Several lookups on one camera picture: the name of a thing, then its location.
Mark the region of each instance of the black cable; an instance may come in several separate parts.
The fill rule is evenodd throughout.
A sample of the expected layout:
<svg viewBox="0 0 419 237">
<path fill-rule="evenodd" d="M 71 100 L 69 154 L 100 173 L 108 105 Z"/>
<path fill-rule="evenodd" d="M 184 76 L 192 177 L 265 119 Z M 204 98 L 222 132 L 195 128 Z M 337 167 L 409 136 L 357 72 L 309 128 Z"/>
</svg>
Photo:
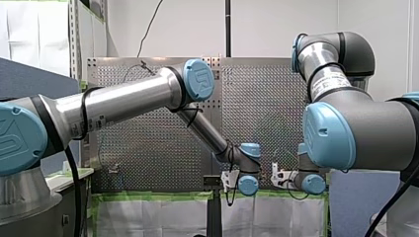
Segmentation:
<svg viewBox="0 0 419 237">
<path fill-rule="evenodd" d="M 81 186 L 80 180 L 77 171 L 76 161 L 74 159 L 73 153 L 69 146 L 65 148 L 65 155 L 67 156 L 68 164 L 71 169 L 71 176 L 73 177 L 74 183 L 74 201 L 76 206 L 76 216 L 74 221 L 74 237 L 80 237 L 80 228 L 81 228 Z"/>
<path fill-rule="evenodd" d="M 89 131 L 89 121 L 87 119 L 87 111 L 86 111 L 86 98 L 90 95 L 91 92 L 101 89 L 102 87 L 92 87 L 87 89 L 81 98 L 81 113 L 83 116 L 83 129 L 80 137 L 73 138 L 74 140 L 83 140 L 87 132 Z"/>
<path fill-rule="evenodd" d="M 287 182 L 287 191 L 288 191 L 289 195 L 291 196 L 291 198 L 294 198 L 296 200 L 304 200 L 304 199 L 308 198 L 308 196 L 309 196 L 309 194 L 306 194 L 306 196 L 304 196 L 304 197 L 296 197 L 296 196 L 294 196 L 293 193 L 291 193 L 291 190 L 290 190 L 290 182 Z"/>
<path fill-rule="evenodd" d="M 392 99 L 390 101 L 397 101 L 397 102 L 404 102 L 415 109 L 419 111 L 419 104 L 414 101 L 407 98 L 396 98 Z M 416 144 L 419 142 L 419 134 L 416 134 Z M 410 185 L 413 183 L 413 181 L 419 176 L 419 166 L 416 166 L 413 173 L 410 175 L 410 177 L 406 180 L 406 182 L 401 186 L 401 188 L 394 194 L 394 196 L 385 204 L 385 206 L 379 211 L 376 219 L 373 221 L 373 223 L 370 225 L 370 228 L 368 229 L 366 233 L 366 237 L 370 237 L 374 231 L 376 230 L 376 227 L 378 226 L 379 222 L 382 220 L 384 215 L 388 212 L 388 210 L 400 199 L 400 197 L 406 193 L 407 189 L 410 187 Z"/>
<path fill-rule="evenodd" d="M 416 169 L 414 170 L 412 175 L 409 177 L 409 179 L 407 179 L 406 183 L 403 184 L 403 186 L 394 194 L 394 196 L 391 198 L 391 200 L 389 200 L 388 203 L 379 212 L 376 219 L 370 225 L 370 228 L 368 229 L 368 231 L 365 235 L 366 237 L 372 236 L 372 234 L 376 230 L 376 227 L 378 226 L 379 222 L 382 220 L 384 215 L 398 201 L 398 199 L 407 191 L 409 186 L 412 184 L 413 180 L 415 180 L 418 175 L 419 175 L 419 166 L 416 167 Z"/>
<path fill-rule="evenodd" d="M 188 124 L 186 125 L 186 128 L 191 126 L 199 112 L 203 112 L 203 110 L 200 108 L 182 108 L 181 111 L 195 111 L 194 116 L 191 118 L 191 120 L 189 120 Z"/>
<path fill-rule="evenodd" d="M 229 147 L 228 154 L 227 154 L 227 160 L 230 163 L 229 173 L 231 174 L 231 171 L 233 170 L 233 166 L 234 166 L 234 145 L 232 144 L 232 142 L 230 140 L 227 139 L 226 141 L 227 141 L 227 147 Z M 225 199 L 227 201 L 228 206 L 232 206 L 234 204 L 235 193 L 237 191 L 239 177 L 240 177 L 240 171 L 238 172 L 236 183 L 235 183 L 234 188 L 233 188 L 233 198 L 232 198 L 231 201 L 228 198 L 228 191 L 225 192 Z"/>
<path fill-rule="evenodd" d="M 153 17 L 151 18 L 151 21 L 150 21 L 150 23 L 148 24 L 148 27 L 147 27 L 147 31 L 145 32 L 145 35 L 144 35 L 144 37 L 143 37 L 143 38 L 142 38 L 142 40 L 141 40 L 141 43 L 140 43 L 140 45 L 139 45 L 138 54 L 136 55 L 136 57 L 139 57 L 139 55 L 141 54 L 141 51 L 142 51 L 142 44 L 144 43 L 144 40 L 145 40 L 145 39 L 147 38 L 147 36 L 148 36 L 148 32 L 150 31 L 151 25 L 153 24 L 154 18 L 156 17 L 156 15 L 157 15 L 157 11 L 158 11 L 158 9 L 160 8 L 160 5 L 161 5 L 161 3 L 162 3 L 162 2 L 163 2 L 163 0 L 160 0 L 160 2 L 157 4 L 156 10 L 154 10 Z"/>
</svg>

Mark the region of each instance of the robotic arm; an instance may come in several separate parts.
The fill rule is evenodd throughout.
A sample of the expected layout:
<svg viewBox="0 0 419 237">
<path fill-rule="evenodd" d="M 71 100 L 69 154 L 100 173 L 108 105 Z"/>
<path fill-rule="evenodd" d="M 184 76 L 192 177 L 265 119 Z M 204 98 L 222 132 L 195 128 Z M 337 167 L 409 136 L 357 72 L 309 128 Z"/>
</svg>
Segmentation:
<svg viewBox="0 0 419 237">
<path fill-rule="evenodd" d="M 370 45 L 353 33 L 298 36 L 293 46 L 293 70 L 307 82 L 312 103 L 303 114 L 304 143 L 298 148 L 299 172 L 294 179 L 298 188 L 321 194 L 325 185 L 318 175 L 319 167 L 401 171 L 400 189 L 370 226 L 366 234 L 370 236 L 409 186 L 419 187 L 419 94 L 375 102 L 363 90 L 375 71 L 374 54 Z M 389 214 L 387 219 L 387 226 L 406 231 L 400 236 L 417 234 L 409 227 L 417 226 L 417 207 L 409 203 L 417 199 L 414 192 L 408 192 L 392 210 L 399 213 Z"/>
<path fill-rule="evenodd" d="M 213 91 L 213 76 L 206 63 L 192 59 L 164 67 L 157 75 L 109 88 L 96 88 L 57 100 L 42 95 L 0 104 L 0 177 L 37 166 L 41 158 L 64 150 L 72 139 L 104 126 L 167 107 L 190 125 L 220 162 L 238 164 L 241 170 L 259 172 L 259 145 L 229 147 L 219 132 L 191 102 L 204 101 Z M 230 160 L 227 154 L 234 149 Z M 239 190 L 252 196 L 257 180 L 243 176 Z"/>
</svg>

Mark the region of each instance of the white sheet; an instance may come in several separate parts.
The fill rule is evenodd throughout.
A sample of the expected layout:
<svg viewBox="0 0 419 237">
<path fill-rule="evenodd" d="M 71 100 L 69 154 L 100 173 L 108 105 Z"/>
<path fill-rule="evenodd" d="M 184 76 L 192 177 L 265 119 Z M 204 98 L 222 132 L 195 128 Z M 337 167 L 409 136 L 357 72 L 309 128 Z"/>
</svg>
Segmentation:
<svg viewBox="0 0 419 237">
<path fill-rule="evenodd" d="M 40 68 L 61 75 L 70 74 L 68 5 L 39 2 Z"/>
<path fill-rule="evenodd" d="M 10 59 L 40 67 L 38 2 L 5 2 Z"/>
<path fill-rule="evenodd" d="M 222 200 L 224 237 L 324 236 L 324 200 L 290 197 Z M 206 235 L 206 200 L 123 200 L 100 203 L 98 237 L 180 237 Z"/>
<path fill-rule="evenodd" d="M 0 1 L 0 57 L 69 76 L 68 3 Z"/>
<path fill-rule="evenodd" d="M 0 57 L 10 59 L 6 3 L 0 1 Z"/>
</svg>

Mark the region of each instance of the white wall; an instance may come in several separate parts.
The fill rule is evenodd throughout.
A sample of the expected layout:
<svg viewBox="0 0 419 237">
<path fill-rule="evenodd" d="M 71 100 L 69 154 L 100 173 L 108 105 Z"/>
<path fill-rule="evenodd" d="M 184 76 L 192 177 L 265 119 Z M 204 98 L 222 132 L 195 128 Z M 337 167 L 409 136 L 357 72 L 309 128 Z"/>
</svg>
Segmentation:
<svg viewBox="0 0 419 237">
<path fill-rule="evenodd" d="M 339 31 L 362 35 L 376 55 L 369 93 L 376 100 L 409 91 L 410 4 L 414 0 L 339 0 Z"/>
<path fill-rule="evenodd" d="M 108 1 L 108 56 L 136 56 L 158 0 Z M 232 0 L 232 56 L 290 57 L 295 36 L 337 31 L 337 0 Z M 141 56 L 225 55 L 224 0 L 163 1 Z"/>
<path fill-rule="evenodd" d="M 108 1 L 109 56 L 136 56 L 158 2 Z M 223 6 L 223 0 L 163 1 L 141 56 L 218 55 L 225 51 Z"/>
<path fill-rule="evenodd" d="M 338 28 L 337 0 L 232 0 L 231 16 L 231 54 L 238 57 L 291 57 L 298 34 Z"/>
</svg>

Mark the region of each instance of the blue panel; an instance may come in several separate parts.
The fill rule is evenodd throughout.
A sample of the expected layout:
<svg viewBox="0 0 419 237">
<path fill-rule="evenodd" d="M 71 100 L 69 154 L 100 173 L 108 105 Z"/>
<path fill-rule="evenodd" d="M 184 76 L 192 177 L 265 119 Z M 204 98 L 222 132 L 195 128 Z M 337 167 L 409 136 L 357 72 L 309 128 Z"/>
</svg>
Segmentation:
<svg viewBox="0 0 419 237">
<path fill-rule="evenodd" d="M 259 184 L 253 176 L 242 176 L 238 180 L 238 190 L 245 196 L 254 196 L 259 190 Z"/>
<path fill-rule="evenodd" d="M 307 175 L 301 184 L 302 189 L 311 195 L 321 195 L 326 190 L 326 182 L 316 174 Z"/>
<path fill-rule="evenodd" d="M 47 135 L 34 113 L 0 103 L 0 176 L 13 175 L 35 165 L 43 156 Z"/>
<path fill-rule="evenodd" d="M 350 169 L 355 163 L 356 145 L 345 118 L 323 102 L 305 108 L 302 130 L 311 161 L 319 167 Z"/>
<path fill-rule="evenodd" d="M 394 195 L 399 185 L 395 172 L 340 171 L 331 174 L 329 187 L 332 236 L 364 236 L 370 218 Z"/>
<path fill-rule="evenodd" d="M 56 99 L 79 93 L 78 82 L 74 79 L 3 58 L 0 58 L 0 85 L 0 99 L 37 94 Z M 79 144 L 78 141 L 70 143 L 76 162 L 79 160 Z M 49 175 L 61 170 L 65 160 L 64 152 L 41 159 L 43 174 Z"/>
<path fill-rule="evenodd" d="M 197 102 L 208 99 L 213 92 L 213 74 L 206 62 L 190 59 L 184 67 L 185 87 L 189 96 Z"/>
<path fill-rule="evenodd" d="M 261 157 L 261 146 L 258 143 L 241 143 L 239 149 L 253 159 Z"/>
</svg>

